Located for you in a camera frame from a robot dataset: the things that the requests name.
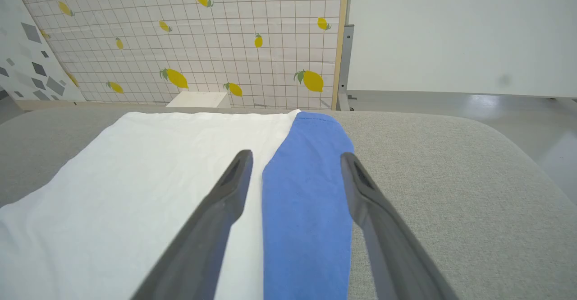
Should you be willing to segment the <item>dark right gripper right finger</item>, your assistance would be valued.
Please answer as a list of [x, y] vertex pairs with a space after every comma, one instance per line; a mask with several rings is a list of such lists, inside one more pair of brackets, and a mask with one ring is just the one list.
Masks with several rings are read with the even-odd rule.
[[344, 152], [340, 161], [349, 212], [363, 231], [377, 298], [457, 299], [433, 259], [357, 156]]

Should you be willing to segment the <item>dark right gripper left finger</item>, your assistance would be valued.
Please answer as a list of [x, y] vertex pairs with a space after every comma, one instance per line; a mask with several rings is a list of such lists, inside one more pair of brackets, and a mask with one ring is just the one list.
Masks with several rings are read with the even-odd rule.
[[134, 300], [212, 300], [232, 225], [243, 213], [253, 153], [241, 150], [160, 256]]

